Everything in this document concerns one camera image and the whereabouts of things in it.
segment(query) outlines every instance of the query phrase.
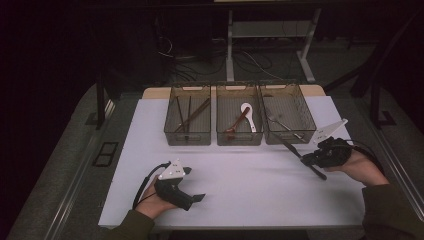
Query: dark sleeve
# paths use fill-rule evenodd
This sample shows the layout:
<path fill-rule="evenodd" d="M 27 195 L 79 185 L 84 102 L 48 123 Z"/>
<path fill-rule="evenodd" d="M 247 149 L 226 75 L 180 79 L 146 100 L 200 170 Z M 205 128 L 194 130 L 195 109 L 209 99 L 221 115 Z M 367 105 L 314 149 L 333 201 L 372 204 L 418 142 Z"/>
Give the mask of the dark sleeve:
<path fill-rule="evenodd" d="M 366 187 L 362 194 L 365 202 L 362 225 L 368 240 L 424 239 L 424 222 L 395 186 Z"/>
<path fill-rule="evenodd" d="M 144 240 L 147 239 L 154 225 L 151 218 L 130 210 L 121 225 L 108 232 L 105 240 Z"/>

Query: white handle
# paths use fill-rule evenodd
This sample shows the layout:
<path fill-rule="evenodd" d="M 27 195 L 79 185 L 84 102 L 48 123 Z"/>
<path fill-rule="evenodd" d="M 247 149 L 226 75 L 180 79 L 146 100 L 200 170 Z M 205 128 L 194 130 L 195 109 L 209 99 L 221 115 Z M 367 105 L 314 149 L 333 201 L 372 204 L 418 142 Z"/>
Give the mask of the white handle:
<path fill-rule="evenodd" d="M 246 109 L 247 107 L 250 108 L 250 110 L 249 110 L 249 112 L 247 112 L 246 118 L 249 121 L 250 129 L 252 130 L 252 132 L 256 132 L 255 123 L 253 122 L 253 119 L 252 119 L 252 115 L 253 115 L 252 105 L 250 105 L 249 103 L 243 103 L 241 105 L 241 112 L 243 112 L 244 109 Z"/>

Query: metal frame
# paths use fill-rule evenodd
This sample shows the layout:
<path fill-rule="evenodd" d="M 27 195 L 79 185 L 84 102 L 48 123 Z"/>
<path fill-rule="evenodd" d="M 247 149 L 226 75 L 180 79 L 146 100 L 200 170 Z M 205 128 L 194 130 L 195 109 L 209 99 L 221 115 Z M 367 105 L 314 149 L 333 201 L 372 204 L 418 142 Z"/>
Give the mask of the metal frame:
<path fill-rule="evenodd" d="M 112 101 L 109 100 L 108 104 L 106 105 L 106 109 L 103 111 L 103 113 L 105 114 L 106 124 L 103 125 L 103 128 L 100 129 L 100 131 L 95 131 L 93 136 L 91 137 L 88 146 L 85 149 L 81 163 L 75 173 L 75 176 L 72 179 L 72 182 L 69 185 L 68 189 L 66 190 L 66 193 L 62 198 L 62 201 L 60 202 L 59 207 L 56 211 L 56 215 L 54 216 L 54 219 L 50 224 L 49 229 L 47 230 L 47 233 L 44 237 L 45 240 L 59 239 L 60 234 L 63 228 L 65 227 L 66 220 L 68 219 L 69 214 L 71 213 L 74 202 L 78 197 L 78 193 L 81 190 L 82 182 L 85 177 L 85 172 L 92 163 L 95 150 L 99 146 L 100 140 L 102 139 L 105 129 L 107 129 L 107 120 L 112 115 L 114 109 L 115 105 Z"/>
<path fill-rule="evenodd" d="M 365 120 L 364 122 L 372 131 L 381 148 L 383 149 L 387 157 L 388 165 L 396 177 L 399 186 L 402 188 L 403 192 L 408 198 L 418 218 L 424 222 L 424 198 L 422 194 L 418 191 L 399 158 L 390 147 L 390 143 L 387 141 L 382 130 L 376 127 L 372 120 L 368 117 L 368 107 L 366 106 L 364 100 L 356 99 L 355 104 L 358 106 L 359 112 L 362 114 L 362 117 Z"/>
<path fill-rule="evenodd" d="M 315 29 L 318 25 L 318 19 L 319 15 L 321 14 L 321 8 L 315 9 L 314 16 L 312 18 L 312 21 L 310 21 L 308 30 L 306 31 L 305 36 L 305 43 L 303 45 L 303 48 L 301 51 L 297 51 L 297 57 L 299 59 L 299 62 L 302 66 L 303 73 L 305 74 L 306 80 L 308 83 L 314 83 L 315 78 L 312 74 L 312 70 L 309 67 L 309 63 L 306 60 L 306 57 L 308 55 L 309 48 L 311 46 L 312 40 L 314 38 Z M 243 31 L 244 26 L 251 25 L 251 26 L 258 26 L 258 25 L 267 25 L 268 27 L 273 26 L 275 24 L 279 24 L 280 22 L 247 22 L 247 23 L 234 23 L 233 22 L 233 11 L 229 10 L 228 14 L 228 40 L 227 40 L 227 59 L 226 59 L 226 71 L 227 71 L 227 81 L 233 82 L 234 81 L 234 65 L 233 65 L 233 59 L 232 59 L 232 43 L 233 38 L 235 37 L 297 37 L 302 36 L 302 34 L 270 34 L 266 33 L 264 34 L 263 31 L 260 30 L 260 28 L 257 28 L 257 31 L 255 32 L 255 29 L 250 28 L 247 31 L 247 28 L 245 31 Z"/>

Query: person's right hand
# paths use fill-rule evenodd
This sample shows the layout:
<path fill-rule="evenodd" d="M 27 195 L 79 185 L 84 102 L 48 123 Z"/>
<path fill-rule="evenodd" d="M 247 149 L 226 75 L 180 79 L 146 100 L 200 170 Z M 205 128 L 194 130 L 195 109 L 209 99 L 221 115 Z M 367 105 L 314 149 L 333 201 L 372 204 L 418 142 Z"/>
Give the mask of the person's right hand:
<path fill-rule="evenodd" d="M 326 172 L 342 171 L 365 186 L 389 184 L 386 177 L 375 164 L 362 153 L 352 150 L 350 158 L 345 164 L 324 169 Z"/>

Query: hand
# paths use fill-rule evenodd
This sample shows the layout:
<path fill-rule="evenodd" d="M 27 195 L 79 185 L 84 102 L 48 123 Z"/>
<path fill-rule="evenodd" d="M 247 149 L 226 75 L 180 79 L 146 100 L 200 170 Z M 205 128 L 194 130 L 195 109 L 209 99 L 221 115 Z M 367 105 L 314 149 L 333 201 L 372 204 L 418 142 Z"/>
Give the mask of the hand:
<path fill-rule="evenodd" d="M 158 176 L 156 175 L 141 197 L 141 199 L 144 200 L 142 200 L 135 208 L 136 211 L 150 217 L 151 219 L 157 218 L 160 214 L 169 209 L 177 208 L 174 204 L 162 200 L 156 194 L 154 186 L 157 178 Z"/>
<path fill-rule="evenodd" d="M 389 184 L 386 177 L 375 164 L 362 153 L 352 150 L 350 158 L 345 164 L 324 169 L 326 172 L 342 171 L 365 186 Z"/>

